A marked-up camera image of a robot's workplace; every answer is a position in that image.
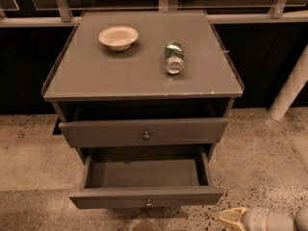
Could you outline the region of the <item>brass middle drawer knob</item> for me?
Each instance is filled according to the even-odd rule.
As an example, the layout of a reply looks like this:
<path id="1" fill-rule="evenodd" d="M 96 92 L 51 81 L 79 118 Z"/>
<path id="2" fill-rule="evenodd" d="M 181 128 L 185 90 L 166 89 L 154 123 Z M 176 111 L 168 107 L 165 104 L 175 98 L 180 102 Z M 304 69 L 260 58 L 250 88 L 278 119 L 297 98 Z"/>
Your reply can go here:
<path id="1" fill-rule="evenodd" d="M 145 207 L 148 207 L 148 208 L 152 207 L 152 203 L 149 198 L 145 202 Z"/>

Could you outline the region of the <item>white diagonal pole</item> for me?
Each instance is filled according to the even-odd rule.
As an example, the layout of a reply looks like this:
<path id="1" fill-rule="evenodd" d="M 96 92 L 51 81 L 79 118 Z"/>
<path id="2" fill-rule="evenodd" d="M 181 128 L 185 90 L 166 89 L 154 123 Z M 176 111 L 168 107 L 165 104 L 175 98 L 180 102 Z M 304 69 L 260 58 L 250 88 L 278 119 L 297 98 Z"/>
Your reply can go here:
<path id="1" fill-rule="evenodd" d="M 288 79 L 269 108 L 269 115 L 280 120 L 308 82 L 308 44 L 301 53 Z"/>

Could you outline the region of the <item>grey drawer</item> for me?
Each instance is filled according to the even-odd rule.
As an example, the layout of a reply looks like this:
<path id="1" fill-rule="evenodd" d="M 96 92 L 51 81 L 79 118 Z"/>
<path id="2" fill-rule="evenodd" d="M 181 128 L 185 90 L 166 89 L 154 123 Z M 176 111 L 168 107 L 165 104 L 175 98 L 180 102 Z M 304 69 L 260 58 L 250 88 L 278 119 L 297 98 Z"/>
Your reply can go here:
<path id="1" fill-rule="evenodd" d="M 94 120 L 61 122 L 59 127 L 71 147 L 118 147 L 217 143 L 227 122 L 226 117 Z M 147 141 L 144 131 L 150 134 Z"/>
<path id="2" fill-rule="evenodd" d="M 107 155 L 86 159 L 81 188 L 69 195 L 79 209 L 215 205 L 223 190 L 213 186 L 204 154 Z"/>

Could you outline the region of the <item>grey top drawer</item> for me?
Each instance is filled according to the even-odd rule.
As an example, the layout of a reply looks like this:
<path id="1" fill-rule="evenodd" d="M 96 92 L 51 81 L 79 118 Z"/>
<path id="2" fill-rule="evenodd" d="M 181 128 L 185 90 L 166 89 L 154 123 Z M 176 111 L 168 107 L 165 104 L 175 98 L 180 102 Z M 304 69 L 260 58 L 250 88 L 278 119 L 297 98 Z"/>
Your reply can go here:
<path id="1" fill-rule="evenodd" d="M 217 143 L 227 122 L 226 117 L 94 120 L 61 122 L 59 127 L 71 147 L 118 147 Z M 147 141 L 144 131 L 150 134 Z"/>

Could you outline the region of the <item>green soda can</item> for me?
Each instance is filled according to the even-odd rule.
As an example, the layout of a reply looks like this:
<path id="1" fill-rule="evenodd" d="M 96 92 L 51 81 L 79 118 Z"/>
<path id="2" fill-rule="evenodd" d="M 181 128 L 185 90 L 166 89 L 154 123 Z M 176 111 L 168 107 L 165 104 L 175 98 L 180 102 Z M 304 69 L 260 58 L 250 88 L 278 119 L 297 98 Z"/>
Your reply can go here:
<path id="1" fill-rule="evenodd" d="M 177 75 L 184 69 L 184 50 L 178 41 L 172 40 L 166 45 L 165 62 L 166 72 L 170 75 Z"/>

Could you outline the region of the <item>metal railing frame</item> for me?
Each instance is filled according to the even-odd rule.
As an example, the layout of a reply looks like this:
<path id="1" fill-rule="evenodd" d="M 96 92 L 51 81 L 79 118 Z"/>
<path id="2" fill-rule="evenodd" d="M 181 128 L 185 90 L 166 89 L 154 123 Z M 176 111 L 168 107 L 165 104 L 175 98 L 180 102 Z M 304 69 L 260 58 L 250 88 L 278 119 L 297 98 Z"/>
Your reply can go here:
<path id="1" fill-rule="evenodd" d="M 3 27 L 64 27 L 86 13 L 203 11 L 212 24 L 307 22 L 308 0 L 0 0 Z"/>

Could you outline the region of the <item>grey drawer cabinet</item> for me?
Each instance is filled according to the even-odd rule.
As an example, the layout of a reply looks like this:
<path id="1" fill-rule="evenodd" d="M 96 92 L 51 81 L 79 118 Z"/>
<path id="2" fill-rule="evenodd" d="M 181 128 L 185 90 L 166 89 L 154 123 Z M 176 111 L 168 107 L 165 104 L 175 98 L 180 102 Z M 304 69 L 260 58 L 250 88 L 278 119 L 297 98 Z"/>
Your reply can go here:
<path id="1" fill-rule="evenodd" d="M 124 51 L 99 42 L 110 27 L 127 26 L 139 38 Z M 184 69 L 166 72 L 165 47 L 178 41 Z M 42 88 L 61 122 L 228 117 L 244 85 L 203 11 L 86 13 Z M 90 151 L 161 154 L 170 148 L 212 155 L 217 143 L 118 147 L 72 147 Z"/>

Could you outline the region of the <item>brass top drawer knob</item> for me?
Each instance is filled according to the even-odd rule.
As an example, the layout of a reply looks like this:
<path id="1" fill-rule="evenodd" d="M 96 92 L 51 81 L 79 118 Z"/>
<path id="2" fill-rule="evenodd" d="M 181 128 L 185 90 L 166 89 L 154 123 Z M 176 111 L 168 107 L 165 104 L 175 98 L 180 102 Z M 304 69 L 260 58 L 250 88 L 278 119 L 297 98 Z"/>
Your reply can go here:
<path id="1" fill-rule="evenodd" d="M 149 140 L 150 139 L 150 134 L 148 131 L 144 131 L 143 135 L 142 135 L 142 139 L 143 140 Z"/>

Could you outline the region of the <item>white bowl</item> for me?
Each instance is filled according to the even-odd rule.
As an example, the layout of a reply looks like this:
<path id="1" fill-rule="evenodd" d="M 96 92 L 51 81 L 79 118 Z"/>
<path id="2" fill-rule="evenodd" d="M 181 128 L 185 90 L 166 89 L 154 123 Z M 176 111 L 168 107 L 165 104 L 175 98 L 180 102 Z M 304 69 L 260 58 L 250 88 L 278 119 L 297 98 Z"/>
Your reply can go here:
<path id="1" fill-rule="evenodd" d="M 139 33 L 132 27 L 115 26 L 103 30 L 99 42 L 114 51 L 124 51 L 139 38 Z"/>

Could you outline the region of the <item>brass drawer knob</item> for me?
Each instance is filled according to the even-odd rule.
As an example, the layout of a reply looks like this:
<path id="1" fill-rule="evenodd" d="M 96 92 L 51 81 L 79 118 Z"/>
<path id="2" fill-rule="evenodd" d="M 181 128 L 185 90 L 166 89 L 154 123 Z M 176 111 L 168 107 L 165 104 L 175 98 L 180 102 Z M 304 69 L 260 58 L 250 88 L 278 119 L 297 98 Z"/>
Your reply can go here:
<path id="1" fill-rule="evenodd" d="M 148 207 L 148 208 L 152 207 L 152 203 L 149 198 L 145 202 L 145 207 Z"/>
<path id="2" fill-rule="evenodd" d="M 142 139 L 143 140 L 149 140 L 150 139 L 150 134 L 148 131 L 144 131 L 143 135 L 142 135 Z"/>

